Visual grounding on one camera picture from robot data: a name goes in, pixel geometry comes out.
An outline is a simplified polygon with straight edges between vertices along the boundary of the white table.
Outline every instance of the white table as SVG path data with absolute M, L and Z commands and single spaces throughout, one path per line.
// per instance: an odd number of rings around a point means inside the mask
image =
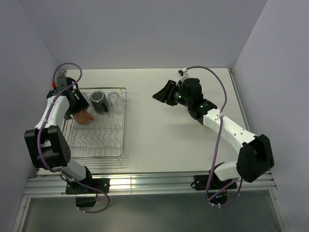
M 116 165 L 115 168 L 105 169 L 102 165 L 94 173 L 187 172 L 210 169 L 217 133 L 192 119 L 184 106 L 172 107 L 152 98 L 169 79 L 178 81 L 178 70 L 83 70 L 79 87 L 127 88 L 125 168 Z M 213 70 L 221 78 L 227 91 L 224 114 L 245 127 L 228 69 Z M 189 70 L 188 74 L 200 79 L 204 98 L 220 108 L 224 95 L 217 79 L 202 69 Z M 68 70 L 67 76 L 77 79 L 79 71 Z M 237 157 L 233 147 L 221 139 L 217 163 L 233 161 Z

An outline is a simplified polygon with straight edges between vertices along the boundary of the gray wall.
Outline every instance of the gray wall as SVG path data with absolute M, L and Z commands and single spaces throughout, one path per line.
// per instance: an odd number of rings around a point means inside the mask
M 25 130 L 40 120 L 56 62 L 17 0 L 0 1 L 0 227 L 11 231 L 33 172 Z
M 234 68 L 251 129 L 272 141 L 293 231 L 309 228 L 309 1 L 268 0 Z
M 58 63 L 233 67 L 267 0 L 21 0 Z

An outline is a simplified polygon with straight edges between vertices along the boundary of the purple cable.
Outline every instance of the purple cable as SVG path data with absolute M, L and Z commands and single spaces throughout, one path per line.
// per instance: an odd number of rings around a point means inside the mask
M 214 167 L 216 165 L 216 159 L 217 159 L 217 154 L 218 154 L 218 148 L 219 148 L 219 142 L 220 142 L 220 138 L 221 138 L 221 133 L 222 133 L 222 128 L 223 128 L 223 118 L 222 118 L 222 115 L 221 113 L 223 112 L 223 109 L 225 108 L 226 106 L 226 103 L 227 103 L 227 94 L 226 94 L 226 89 L 222 83 L 222 81 L 220 80 L 220 78 L 217 76 L 217 74 L 212 71 L 211 69 L 209 68 L 206 68 L 204 66 L 192 66 L 192 67 L 189 67 L 187 68 L 187 70 L 189 69 L 206 69 L 207 71 L 211 72 L 216 78 L 217 80 L 219 81 L 222 89 L 223 89 L 223 92 L 224 92 L 224 97 L 225 97 L 225 101 L 224 101 L 224 104 L 222 105 L 221 109 L 220 109 L 220 127 L 219 127 L 219 131 L 218 131 L 218 136 L 217 136 L 217 141 L 216 141 L 216 146 L 215 146 L 215 149 L 214 149 L 214 154 L 213 154 L 213 159 L 212 159 L 212 164 L 211 164 L 211 170 L 210 170 L 210 173 L 209 173 L 209 178 L 208 178 L 208 181 L 207 181 L 207 185 L 206 185 L 206 192 L 205 192 L 205 200 L 207 202 L 211 201 L 213 198 L 215 198 L 219 193 L 221 193 L 222 191 L 224 191 L 225 189 L 227 189 L 230 185 L 234 184 L 237 179 L 233 180 L 232 182 L 230 182 L 229 184 L 227 184 L 226 186 L 224 186 L 222 189 L 220 189 L 219 191 L 217 191 L 215 194 L 213 194 L 211 197 L 208 198 L 208 192 L 209 192 L 209 189 L 210 189 L 210 185 L 211 185 L 211 179 L 212 179 L 212 176 L 213 176 L 213 173 L 214 173 Z M 240 188 L 241 188 L 241 185 L 242 185 L 242 179 L 240 180 L 240 185 L 239 185 L 239 189 L 235 195 L 235 197 L 239 194 L 240 192 Z M 222 204 L 221 206 L 224 206 L 224 205 L 227 205 L 229 203 L 231 203 L 235 197 L 230 200 L 229 202 L 225 203 L 225 204 Z
M 45 168 L 47 168 L 49 171 L 51 171 L 51 172 L 53 172 L 53 173 L 56 173 L 56 172 L 59 172 L 59 171 L 62 171 L 62 170 L 53 170 L 53 169 L 47 164 L 47 162 L 46 162 L 46 160 L 45 160 L 45 158 L 44 158 L 44 156 L 43 156 L 43 153 L 42 153 L 42 148 L 41 148 L 41 134 L 42 134 L 42 131 L 43 131 L 44 127 L 46 126 L 46 122 L 47 122 L 47 120 L 48 120 L 48 118 L 49 118 L 49 116 L 50 116 L 50 113 L 51 113 L 51 111 L 52 111 L 52 109 L 53 109 L 53 107 L 54 107 L 54 104 L 55 104 L 55 102 L 57 101 L 57 99 L 62 95 L 62 93 L 64 93 L 65 91 L 67 91 L 68 89 L 70 89 L 71 87 L 73 87 L 75 84 L 77 84 L 77 82 L 79 82 L 79 81 L 81 80 L 82 75 L 83 75 L 83 71 L 82 71 L 82 69 L 81 69 L 81 67 L 80 67 L 79 65 L 77 65 L 77 64 L 75 64 L 75 63 L 70 63 L 70 62 L 68 62 L 68 63 L 62 63 L 62 64 L 60 64 L 60 65 L 56 68 L 56 70 L 55 70 L 55 72 L 54 72 L 54 75 L 53 75 L 53 82 L 55 82 L 55 76 L 56 76 L 56 73 L 57 73 L 57 71 L 59 70 L 59 68 L 62 67 L 63 65 L 66 65 L 66 64 L 71 64 L 71 65 L 76 66 L 76 67 L 79 69 L 79 71 L 80 71 L 80 75 L 79 75 L 78 79 L 77 79 L 75 82 L 73 82 L 71 85 L 69 85 L 69 86 L 67 86 L 66 88 L 64 88 L 63 90 L 61 90 L 61 91 L 55 96 L 55 98 L 54 98 L 54 100 L 53 100 L 53 103 L 49 106 L 49 109 L 48 109 L 47 114 L 46 114 L 46 116 L 45 116 L 45 121 L 42 123 L 42 126 L 41 126 L 41 128 L 39 129 L 39 132 L 38 132 L 38 140 L 37 140 L 37 146 L 38 146 L 38 152 L 39 152 L 39 155 L 40 155 L 40 159 L 42 160 L 42 163 L 44 164 Z M 89 210 L 83 210 L 83 209 L 79 209 L 79 210 L 81 210 L 81 211 L 83 211 L 83 212 L 85 212 L 85 213 L 95 214 L 95 213 L 99 213 L 99 212 L 104 211 L 104 210 L 107 209 L 107 207 L 110 205 L 110 202 L 111 202 L 110 197 L 109 197 L 105 192 L 103 192 L 103 191 L 101 191 L 101 190 L 99 190 L 99 189 L 96 189 L 96 188 L 93 188 L 93 187 L 90 187 L 90 186 L 87 186 L 87 185 L 82 184 L 81 182 L 75 180 L 74 176 L 71 176 L 70 174 L 66 173 L 65 171 L 62 171 L 62 173 L 63 173 L 65 176 L 67 176 L 68 178 L 74 179 L 74 181 L 75 181 L 77 184 L 79 184 L 80 186 L 82 186 L 82 187 L 84 187 L 84 188 L 87 188 L 87 189 L 90 189 L 90 190 L 93 190 L 93 191 L 96 191 L 96 192 L 98 192 L 98 193 L 102 193 L 102 194 L 104 194 L 104 195 L 107 197 L 108 202 L 107 202 L 107 205 L 106 205 L 103 209 L 100 209 L 100 210 L 98 210 L 98 211 L 89 211 Z

